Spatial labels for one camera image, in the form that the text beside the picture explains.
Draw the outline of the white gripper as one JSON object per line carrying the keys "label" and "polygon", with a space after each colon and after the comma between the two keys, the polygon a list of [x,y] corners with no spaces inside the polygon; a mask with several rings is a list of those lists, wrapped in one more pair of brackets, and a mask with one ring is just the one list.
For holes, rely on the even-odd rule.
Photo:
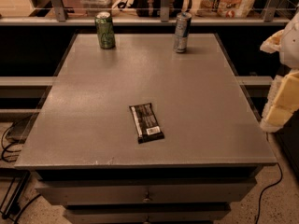
{"label": "white gripper", "polygon": [[[280,62],[291,69],[299,69],[299,13],[284,30],[269,36],[260,46],[266,53],[279,52]],[[264,132],[275,133],[299,109],[299,71],[284,77],[276,75],[272,81],[264,106],[260,127]]]}

